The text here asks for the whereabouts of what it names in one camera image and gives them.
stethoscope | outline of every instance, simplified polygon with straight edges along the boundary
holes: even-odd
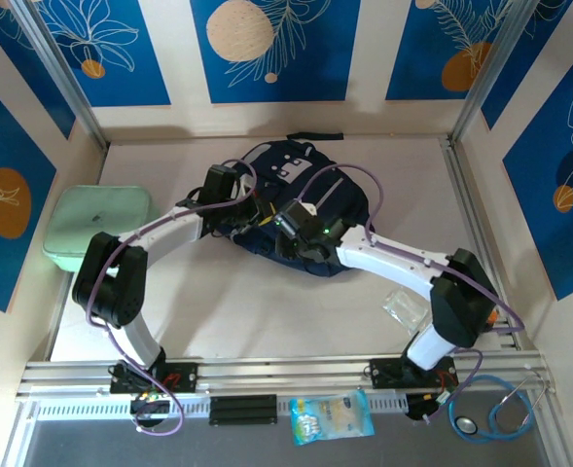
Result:
[[[526,433],[534,424],[535,419],[535,407],[541,399],[546,394],[548,390],[548,385],[544,381],[544,379],[534,370],[529,370],[532,372],[533,375],[526,377],[518,386],[513,386],[508,381],[505,381],[501,377],[495,377],[493,375],[479,375],[477,377],[472,378],[472,382],[476,381],[492,381],[496,384],[499,384],[502,387],[507,388],[510,392],[502,398],[502,400],[494,406],[494,408],[489,412],[489,417],[487,418],[489,430],[485,431],[479,429],[477,423],[468,416],[455,416],[454,413],[454,402],[452,401],[448,404],[448,418],[450,419],[450,426],[456,432],[459,437],[463,440],[468,441],[474,444],[485,444],[489,443],[490,441],[513,441],[524,433]],[[531,379],[537,377],[542,384],[542,390],[537,399],[535,400],[534,404],[530,404],[530,401],[526,397],[525,394],[519,392],[522,386],[524,386],[527,382]],[[524,418],[524,420],[519,425],[518,429],[513,433],[503,433],[500,431],[499,423],[497,421],[498,413],[502,410],[504,405],[509,401],[513,396],[518,396],[518,398],[523,402],[525,405],[528,414]]]

beige circle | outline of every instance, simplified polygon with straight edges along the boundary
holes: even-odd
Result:
[[[422,10],[431,8],[438,0],[415,0],[415,6]]]
[[[273,44],[273,27],[260,7],[248,0],[228,0],[208,19],[208,42],[227,61],[249,61]]]
[[[265,81],[270,85],[277,83],[277,75],[275,73],[267,73],[265,75]]]
[[[41,2],[42,0],[31,0],[32,2]],[[0,7],[9,10],[10,9],[10,0],[0,0]]]

backpack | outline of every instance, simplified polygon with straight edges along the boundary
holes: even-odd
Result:
[[[244,161],[254,167],[258,175],[257,195],[279,209],[296,198],[307,181],[321,168],[332,165],[327,156],[316,150],[311,143],[293,140],[270,141],[252,149]],[[234,166],[239,176],[249,170],[241,163]],[[316,206],[318,216],[326,223],[338,218],[355,224],[365,224],[369,218],[368,199],[364,191],[339,169],[320,175],[305,193],[303,202]],[[221,226],[218,232],[227,235],[232,242],[246,250],[269,258],[289,268],[304,270],[313,275],[331,277],[346,270],[337,265],[317,264],[301,258],[285,258],[276,251],[280,230],[268,222],[246,233],[234,233]]]

gray surface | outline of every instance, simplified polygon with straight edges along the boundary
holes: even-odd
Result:
[[[484,426],[500,393],[465,393],[456,413]],[[511,443],[472,445],[459,439],[443,413],[432,426],[404,415],[376,415],[370,438],[317,442],[295,447],[290,420],[274,426],[210,427],[207,419],[187,420],[168,438],[141,435],[128,420],[39,422],[26,466],[240,466],[383,467],[549,465],[536,429]]]

white floor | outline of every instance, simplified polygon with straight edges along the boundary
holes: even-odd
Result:
[[[141,185],[165,212],[201,185],[208,166],[241,157],[258,139],[113,145],[102,184]],[[409,245],[452,253],[473,249],[439,141],[350,137],[318,142],[337,162],[372,169],[386,201],[376,231]],[[371,203],[375,185],[350,173]],[[168,357],[292,357],[400,352],[409,341],[382,308],[396,287],[351,270],[326,279],[256,257],[207,237],[162,259],[148,273],[143,315]],[[480,348],[499,348],[489,336]],[[116,351],[71,301],[63,311],[54,361],[115,360]]]

